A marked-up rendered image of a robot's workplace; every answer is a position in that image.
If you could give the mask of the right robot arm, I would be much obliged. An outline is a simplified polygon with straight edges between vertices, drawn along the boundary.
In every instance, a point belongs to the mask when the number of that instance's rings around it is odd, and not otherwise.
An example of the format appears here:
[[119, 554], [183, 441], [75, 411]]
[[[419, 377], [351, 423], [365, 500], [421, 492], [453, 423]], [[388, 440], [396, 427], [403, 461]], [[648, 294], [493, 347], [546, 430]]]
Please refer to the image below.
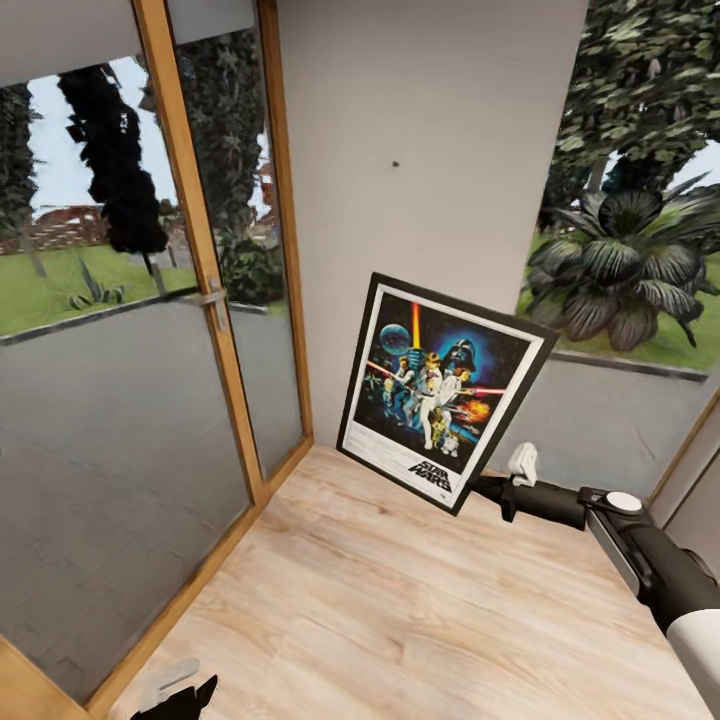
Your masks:
[[[506, 477], [465, 481], [472, 491], [500, 504], [502, 520], [517, 511], [585, 531], [640, 600], [683, 664], [709, 711], [720, 720], [720, 587], [701, 556], [679, 548], [655, 524], [643, 502], [624, 491], [545, 483], [533, 468], [537, 450], [521, 443]], [[599, 499], [596, 499], [599, 498]], [[602, 499], [602, 500], [600, 500]]]

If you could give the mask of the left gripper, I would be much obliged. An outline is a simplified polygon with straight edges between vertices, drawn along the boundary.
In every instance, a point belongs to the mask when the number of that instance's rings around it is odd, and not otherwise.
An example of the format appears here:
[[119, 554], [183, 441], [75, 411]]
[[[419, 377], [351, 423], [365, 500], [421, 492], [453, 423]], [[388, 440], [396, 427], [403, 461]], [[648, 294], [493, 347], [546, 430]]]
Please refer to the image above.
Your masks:
[[202, 708], [206, 707], [218, 684], [218, 676], [209, 679], [195, 691], [190, 686], [164, 701], [156, 707], [132, 716], [130, 720], [199, 720]]

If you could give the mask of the poster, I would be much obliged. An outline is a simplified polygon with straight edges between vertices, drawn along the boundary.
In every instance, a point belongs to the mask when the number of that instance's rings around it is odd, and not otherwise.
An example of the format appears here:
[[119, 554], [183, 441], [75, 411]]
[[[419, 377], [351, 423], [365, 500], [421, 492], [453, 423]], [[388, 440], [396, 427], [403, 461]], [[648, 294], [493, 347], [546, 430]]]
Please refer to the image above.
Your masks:
[[335, 449], [456, 517], [560, 336], [372, 272]]

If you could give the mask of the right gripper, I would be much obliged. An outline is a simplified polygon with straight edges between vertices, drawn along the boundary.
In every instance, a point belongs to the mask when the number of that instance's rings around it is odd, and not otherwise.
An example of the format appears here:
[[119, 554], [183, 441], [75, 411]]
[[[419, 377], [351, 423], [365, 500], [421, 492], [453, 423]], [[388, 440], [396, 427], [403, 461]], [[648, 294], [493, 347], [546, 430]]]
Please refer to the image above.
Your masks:
[[506, 477], [481, 475], [477, 483], [465, 481], [472, 491], [500, 504], [502, 520], [513, 522], [517, 511], [556, 522], [555, 505], [558, 485], [535, 481], [534, 487], [520, 484], [513, 485], [515, 474]]

